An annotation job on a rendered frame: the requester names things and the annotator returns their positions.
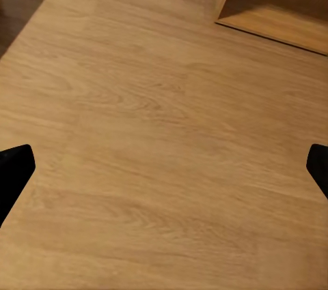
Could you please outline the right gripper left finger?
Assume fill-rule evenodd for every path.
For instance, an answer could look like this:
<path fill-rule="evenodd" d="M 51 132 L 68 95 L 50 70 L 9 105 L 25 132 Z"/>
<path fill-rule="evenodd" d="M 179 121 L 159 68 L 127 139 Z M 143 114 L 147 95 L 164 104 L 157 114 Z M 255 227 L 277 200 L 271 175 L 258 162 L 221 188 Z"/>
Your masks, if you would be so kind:
<path fill-rule="evenodd" d="M 29 144 L 0 151 L 0 226 L 35 169 Z"/>

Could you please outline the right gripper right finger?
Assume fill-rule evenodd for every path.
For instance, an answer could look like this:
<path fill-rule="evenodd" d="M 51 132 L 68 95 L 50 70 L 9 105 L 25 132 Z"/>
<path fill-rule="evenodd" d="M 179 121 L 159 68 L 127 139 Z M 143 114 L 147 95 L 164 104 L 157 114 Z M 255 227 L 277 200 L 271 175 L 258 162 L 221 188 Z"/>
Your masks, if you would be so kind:
<path fill-rule="evenodd" d="M 328 147 L 326 145 L 312 144 L 306 168 L 328 199 Z"/>

